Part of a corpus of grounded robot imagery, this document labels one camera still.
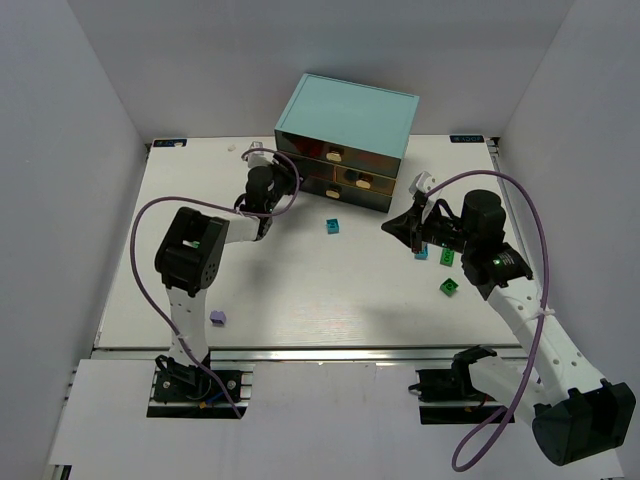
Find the small clear drawer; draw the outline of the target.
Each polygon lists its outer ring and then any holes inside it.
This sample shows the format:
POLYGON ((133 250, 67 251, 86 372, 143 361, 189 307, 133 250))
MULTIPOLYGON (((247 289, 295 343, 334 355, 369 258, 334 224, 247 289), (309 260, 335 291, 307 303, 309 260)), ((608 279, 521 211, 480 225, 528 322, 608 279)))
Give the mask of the small clear drawer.
POLYGON ((291 160, 304 180, 310 178, 329 182, 334 180, 334 166, 332 164, 299 155, 293 155, 291 160))
POLYGON ((334 167, 334 181, 361 190, 373 192, 391 197, 396 185, 394 178, 380 176, 370 172, 346 168, 334 167))

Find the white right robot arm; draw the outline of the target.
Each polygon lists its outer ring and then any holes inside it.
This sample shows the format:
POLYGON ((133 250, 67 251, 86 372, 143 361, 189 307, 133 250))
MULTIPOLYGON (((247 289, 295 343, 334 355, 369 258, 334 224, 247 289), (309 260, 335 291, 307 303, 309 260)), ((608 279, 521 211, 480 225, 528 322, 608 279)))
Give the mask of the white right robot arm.
POLYGON ((540 379, 530 380, 487 347, 473 347, 452 364, 465 395, 482 392, 509 404, 521 391, 514 415, 531 427, 542 453, 558 466, 621 446, 636 405, 633 392, 624 382, 609 382, 555 314, 541 308, 531 268, 504 240, 505 222, 493 192, 467 193, 459 216, 445 201, 418 192, 412 207, 382 229, 413 252, 432 244, 460 253, 465 277, 508 325, 540 379))

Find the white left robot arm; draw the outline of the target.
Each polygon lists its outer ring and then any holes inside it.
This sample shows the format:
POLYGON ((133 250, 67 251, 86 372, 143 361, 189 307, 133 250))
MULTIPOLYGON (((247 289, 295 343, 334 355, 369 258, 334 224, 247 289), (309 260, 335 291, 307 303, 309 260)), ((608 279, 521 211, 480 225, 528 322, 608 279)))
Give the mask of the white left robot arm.
POLYGON ((170 303, 173 362, 194 368, 209 364, 206 296, 218 275, 225 246, 262 240, 280 200, 296 194, 302 181, 294 166, 253 166, 229 218, 207 216, 190 207, 176 212, 154 261, 170 303))

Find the long green lego brick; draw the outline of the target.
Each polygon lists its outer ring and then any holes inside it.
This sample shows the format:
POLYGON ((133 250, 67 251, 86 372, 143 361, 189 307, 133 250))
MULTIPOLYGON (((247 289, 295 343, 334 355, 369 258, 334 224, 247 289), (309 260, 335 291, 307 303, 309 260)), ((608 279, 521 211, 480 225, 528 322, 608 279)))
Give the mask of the long green lego brick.
POLYGON ((443 248, 440 256, 440 264, 451 267, 454 263, 455 251, 449 248, 443 248))

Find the long teal lego brick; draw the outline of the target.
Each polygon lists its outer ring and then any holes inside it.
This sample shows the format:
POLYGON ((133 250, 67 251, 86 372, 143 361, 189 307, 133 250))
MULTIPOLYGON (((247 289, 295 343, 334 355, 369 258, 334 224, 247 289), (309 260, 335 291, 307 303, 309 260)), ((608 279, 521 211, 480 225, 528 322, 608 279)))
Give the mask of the long teal lego brick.
POLYGON ((422 250, 414 254, 416 260, 426 260, 429 257, 428 246, 425 245, 422 250))

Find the dark bottom drawer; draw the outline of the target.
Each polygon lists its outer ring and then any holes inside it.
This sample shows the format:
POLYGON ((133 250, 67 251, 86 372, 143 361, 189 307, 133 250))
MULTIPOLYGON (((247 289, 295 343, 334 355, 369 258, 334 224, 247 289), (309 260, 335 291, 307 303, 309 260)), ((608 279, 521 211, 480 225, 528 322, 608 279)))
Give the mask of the dark bottom drawer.
POLYGON ((392 198, 389 196, 316 177, 307 177, 301 184, 301 190, 384 213, 389 211, 392 203, 392 198))

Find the green lego cube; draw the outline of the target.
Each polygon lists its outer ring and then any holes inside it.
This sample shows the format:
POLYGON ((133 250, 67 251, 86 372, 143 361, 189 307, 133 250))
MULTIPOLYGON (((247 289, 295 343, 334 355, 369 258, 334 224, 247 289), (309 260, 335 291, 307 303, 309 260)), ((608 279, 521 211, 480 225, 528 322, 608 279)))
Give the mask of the green lego cube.
POLYGON ((447 278, 439 287, 440 291, 448 297, 452 297, 458 291, 458 288, 458 283, 452 278, 447 278))

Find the small teal lego cube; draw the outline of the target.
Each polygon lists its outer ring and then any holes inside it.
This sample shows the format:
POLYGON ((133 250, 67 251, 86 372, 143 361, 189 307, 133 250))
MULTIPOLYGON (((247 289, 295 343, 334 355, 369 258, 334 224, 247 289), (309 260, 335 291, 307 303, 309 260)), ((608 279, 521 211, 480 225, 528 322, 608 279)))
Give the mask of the small teal lego cube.
POLYGON ((338 234, 340 232, 340 226, 339 226, 339 222, 337 219, 327 219, 326 220, 326 229, 327 229, 327 233, 332 235, 332 234, 338 234))

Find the right blue corner label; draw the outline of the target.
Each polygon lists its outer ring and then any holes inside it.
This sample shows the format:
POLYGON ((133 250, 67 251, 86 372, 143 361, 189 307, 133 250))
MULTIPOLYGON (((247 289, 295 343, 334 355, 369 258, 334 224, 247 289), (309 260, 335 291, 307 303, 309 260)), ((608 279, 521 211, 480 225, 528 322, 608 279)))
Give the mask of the right blue corner label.
POLYGON ((485 139, 482 135, 450 135, 449 140, 452 143, 484 143, 485 139))

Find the blue corner label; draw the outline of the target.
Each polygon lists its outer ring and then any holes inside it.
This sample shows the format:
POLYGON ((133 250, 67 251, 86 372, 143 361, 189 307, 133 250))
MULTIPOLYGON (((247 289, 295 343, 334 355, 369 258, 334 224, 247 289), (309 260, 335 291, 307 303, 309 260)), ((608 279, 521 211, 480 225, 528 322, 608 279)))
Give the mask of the blue corner label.
POLYGON ((482 135, 450 135, 449 140, 452 143, 484 143, 485 139, 482 135))
POLYGON ((182 148, 187 144, 184 138, 178 139, 155 139, 152 143, 153 148, 182 148))

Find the teal drawer cabinet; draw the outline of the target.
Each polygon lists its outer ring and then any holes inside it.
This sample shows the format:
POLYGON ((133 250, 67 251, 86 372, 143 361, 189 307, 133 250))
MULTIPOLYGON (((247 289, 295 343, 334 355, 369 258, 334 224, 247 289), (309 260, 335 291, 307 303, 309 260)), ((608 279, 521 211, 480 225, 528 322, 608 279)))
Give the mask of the teal drawer cabinet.
POLYGON ((274 135, 291 133, 403 161, 418 105, 416 95, 305 74, 274 135))

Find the left blue corner label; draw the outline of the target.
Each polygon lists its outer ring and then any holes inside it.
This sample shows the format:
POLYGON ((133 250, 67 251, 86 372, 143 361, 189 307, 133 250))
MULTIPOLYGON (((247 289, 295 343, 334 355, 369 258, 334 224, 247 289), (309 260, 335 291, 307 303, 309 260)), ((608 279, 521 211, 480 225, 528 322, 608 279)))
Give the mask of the left blue corner label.
POLYGON ((184 138, 178 139, 155 139, 152 143, 153 148, 182 148, 187 144, 184 138))

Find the lilac lego brick front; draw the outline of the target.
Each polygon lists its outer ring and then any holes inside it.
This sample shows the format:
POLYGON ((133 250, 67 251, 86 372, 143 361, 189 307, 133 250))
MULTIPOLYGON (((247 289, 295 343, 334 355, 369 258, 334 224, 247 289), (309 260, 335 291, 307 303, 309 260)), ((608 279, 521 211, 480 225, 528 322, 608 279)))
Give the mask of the lilac lego brick front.
POLYGON ((223 311, 218 311, 218 310, 213 310, 209 315, 209 319, 211 323, 215 326, 224 326, 227 322, 227 317, 225 313, 223 311))

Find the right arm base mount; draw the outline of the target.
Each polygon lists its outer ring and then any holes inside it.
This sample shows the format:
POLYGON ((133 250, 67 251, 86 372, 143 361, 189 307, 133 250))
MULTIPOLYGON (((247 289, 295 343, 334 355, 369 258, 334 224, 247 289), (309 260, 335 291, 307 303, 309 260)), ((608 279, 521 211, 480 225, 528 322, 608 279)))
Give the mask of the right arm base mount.
POLYGON ((472 386, 469 367, 496 357, 488 347, 474 346, 457 353, 446 369, 417 371, 408 392, 418 397, 422 425, 478 425, 503 408, 490 395, 472 386))

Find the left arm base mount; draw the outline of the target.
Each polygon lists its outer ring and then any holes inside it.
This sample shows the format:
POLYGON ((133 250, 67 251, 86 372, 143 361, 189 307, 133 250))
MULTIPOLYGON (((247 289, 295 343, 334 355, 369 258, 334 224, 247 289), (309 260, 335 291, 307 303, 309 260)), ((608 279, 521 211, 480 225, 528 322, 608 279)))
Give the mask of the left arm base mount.
POLYGON ((223 388, 194 365, 185 366, 159 355, 146 416, 151 419, 239 420, 251 398, 251 371, 216 369, 223 388))

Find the aluminium table front rail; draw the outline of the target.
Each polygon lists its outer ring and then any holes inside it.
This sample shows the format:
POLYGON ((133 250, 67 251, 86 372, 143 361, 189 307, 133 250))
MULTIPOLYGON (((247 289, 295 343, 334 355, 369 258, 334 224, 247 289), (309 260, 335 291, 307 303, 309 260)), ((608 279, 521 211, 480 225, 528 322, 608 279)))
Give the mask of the aluminium table front rail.
MULTIPOLYGON (((435 361, 451 360, 455 354, 467 347, 453 348, 278 348, 278 349, 213 349, 212 362, 257 362, 257 361, 435 361)), ((519 347, 490 347, 502 358, 516 361, 526 360, 527 355, 519 347)), ((95 349, 91 359, 97 360, 152 360, 166 353, 157 349, 95 349)))

